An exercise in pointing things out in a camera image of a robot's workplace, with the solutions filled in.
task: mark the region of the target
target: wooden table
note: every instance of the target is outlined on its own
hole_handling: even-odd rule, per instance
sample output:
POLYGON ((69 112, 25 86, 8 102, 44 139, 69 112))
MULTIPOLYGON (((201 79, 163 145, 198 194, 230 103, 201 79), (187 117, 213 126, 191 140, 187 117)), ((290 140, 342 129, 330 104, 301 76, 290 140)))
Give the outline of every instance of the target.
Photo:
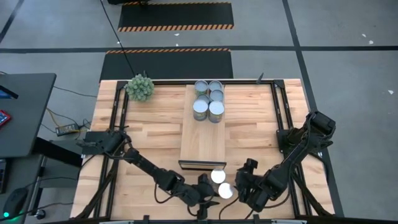
MULTIPOLYGON (((301 127, 308 113, 301 82, 299 79, 284 81, 294 126, 301 127)), ((116 80, 101 82, 91 125, 92 131, 104 131, 109 127, 116 82, 116 80)), ((226 85, 225 91, 225 159, 227 161, 225 171, 227 182, 234 184, 236 169, 242 167, 246 158, 250 157, 259 162, 258 169, 254 173, 262 175, 267 169, 280 163, 283 156, 278 150, 275 136, 278 127, 270 86, 226 85)), ((132 137, 134 147, 144 157, 159 167, 182 174, 188 184, 195 184, 197 177, 203 172, 181 170, 178 164, 184 95, 185 85, 156 85, 155 95, 149 102, 130 101, 126 117, 126 125, 129 127, 126 128, 126 131, 132 137)), ((283 108, 279 91, 278 96, 280 107, 283 108)), ((120 114, 121 112, 118 111, 116 124, 119 123, 120 114)), ((284 111, 282 117, 284 126, 287 127, 284 111)), ((96 192, 102 161, 102 156, 96 156, 80 172, 71 217, 79 214, 96 192)), ((302 162, 302 165, 307 187, 323 207, 333 213, 333 205, 322 163, 308 156, 302 162)), ((298 187, 296 189, 300 212, 304 214, 301 193, 298 187)), ((269 201, 267 205, 280 202, 286 194, 287 190, 276 202, 269 201)), ((157 191, 157 196, 159 200, 167 198, 166 193, 161 190, 157 191)), ((221 208, 230 203, 236 196, 237 193, 235 192, 231 199, 215 199, 221 205, 211 207, 208 210, 208 218, 218 219, 221 208)), ((108 193, 105 192, 101 215, 105 214, 107 197, 108 193)), ((246 204, 236 202, 223 212, 222 218, 242 219, 250 210, 246 204)), ((197 208, 192 208, 191 211, 196 212, 197 208)), ((151 220, 193 219, 187 212, 187 206, 178 198, 173 198, 165 204, 156 203, 152 177, 143 173, 136 166, 122 161, 119 163, 111 219, 142 220, 144 215, 150 215, 151 220)), ((277 208, 265 209, 259 216, 260 218, 293 218, 292 203, 288 200, 277 208)))

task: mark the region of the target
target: gray floor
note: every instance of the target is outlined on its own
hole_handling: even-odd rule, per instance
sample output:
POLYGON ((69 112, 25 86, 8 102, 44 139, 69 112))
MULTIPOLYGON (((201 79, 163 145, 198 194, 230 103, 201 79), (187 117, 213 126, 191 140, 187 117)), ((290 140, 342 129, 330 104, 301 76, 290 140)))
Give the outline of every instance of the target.
MULTIPOLYGON (((172 0, 153 0, 166 2, 172 0)), ((0 1, 0 30, 16 0, 0 1)), ((126 47, 292 46, 280 0, 231 0, 233 30, 119 34, 126 47)), ((398 45, 396 0, 289 0, 301 46, 398 45)), ((121 6, 105 3, 114 25, 121 6)), ((25 0, 1 49, 117 47, 98 0, 25 0)), ((301 78, 295 52, 232 51, 235 78, 301 78)), ((330 147, 336 183, 347 217, 398 220, 398 52, 304 52, 318 109, 337 121, 330 147)), ((0 54, 0 71, 55 72, 56 85, 96 94, 104 53, 0 54)), ((81 123, 95 99, 54 90, 49 108, 81 123)), ((60 123, 69 121, 59 119, 60 123)), ((43 123, 54 128, 46 114, 43 123)), ((39 136, 56 139, 40 129, 39 136)), ((74 189, 46 190, 42 205, 71 202, 74 189)), ((48 208, 43 222, 64 220, 70 207, 48 208)), ((28 219, 27 223, 37 223, 28 219)))

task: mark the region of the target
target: succulent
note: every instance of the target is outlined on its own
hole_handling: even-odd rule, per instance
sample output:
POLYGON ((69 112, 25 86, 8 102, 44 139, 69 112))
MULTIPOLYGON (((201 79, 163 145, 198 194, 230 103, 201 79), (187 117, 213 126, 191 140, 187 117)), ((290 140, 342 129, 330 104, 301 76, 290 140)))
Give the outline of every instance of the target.
POLYGON ((154 94, 155 85, 150 78, 138 74, 127 83, 125 88, 130 100, 145 102, 154 94))

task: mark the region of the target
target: orange striped tape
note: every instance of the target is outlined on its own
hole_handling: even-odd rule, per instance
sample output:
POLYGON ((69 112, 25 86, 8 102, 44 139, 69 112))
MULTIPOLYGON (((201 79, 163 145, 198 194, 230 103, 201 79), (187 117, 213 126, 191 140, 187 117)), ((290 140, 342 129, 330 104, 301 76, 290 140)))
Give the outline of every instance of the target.
POLYGON ((119 27, 119 32, 232 29, 232 24, 119 27))
MULTIPOLYGON (((139 2, 127 2, 123 6, 138 5, 139 2)), ((148 5, 171 5, 171 4, 231 4, 230 2, 173 2, 173 3, 147 3, 148 5)))
POLYGON ((143 50, 109 50, 106 54, 122 53, 166 53, 166 52, 204 52, 204 51, 230 51, 229 49, 143 49, 143 50))

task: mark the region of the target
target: black floor mat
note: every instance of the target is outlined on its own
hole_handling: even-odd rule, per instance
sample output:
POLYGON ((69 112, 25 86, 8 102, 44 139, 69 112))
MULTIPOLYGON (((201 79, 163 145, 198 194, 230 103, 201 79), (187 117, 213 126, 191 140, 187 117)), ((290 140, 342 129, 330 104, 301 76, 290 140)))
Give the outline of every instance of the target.
POLYGON ((120 32, 232 29, 231 3, 184 2, 125 3, 119 21, 120 32))
MULTIPOLYGON (((145 70, 153 79, 233 78, 228 49, 126 49, 126 55, 135 73, 145 70)), ((101 80, 127 80, 132 76, 122 50, 106 53, 101 80)))

